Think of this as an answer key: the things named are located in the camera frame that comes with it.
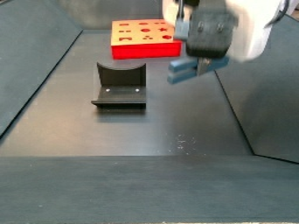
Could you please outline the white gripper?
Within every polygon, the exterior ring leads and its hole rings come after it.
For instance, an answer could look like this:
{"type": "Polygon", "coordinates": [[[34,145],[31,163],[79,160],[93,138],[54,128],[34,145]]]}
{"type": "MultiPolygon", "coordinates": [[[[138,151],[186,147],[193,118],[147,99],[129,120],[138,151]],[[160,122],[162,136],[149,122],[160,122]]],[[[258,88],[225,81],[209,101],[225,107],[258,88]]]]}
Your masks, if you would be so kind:
{"type": "MultiPolygon", "coordinates": [[[[164,19],[174,26],[174,37],[189,38],[193,11],[198,7],[226,7],[238,17],[225,57],[244,62],[264,53],[272,29],[289,11],[292,0],[164,0],[164,19]]],[[[204,75],[212,59],[200,58],[197,74],[204,75]]]]}

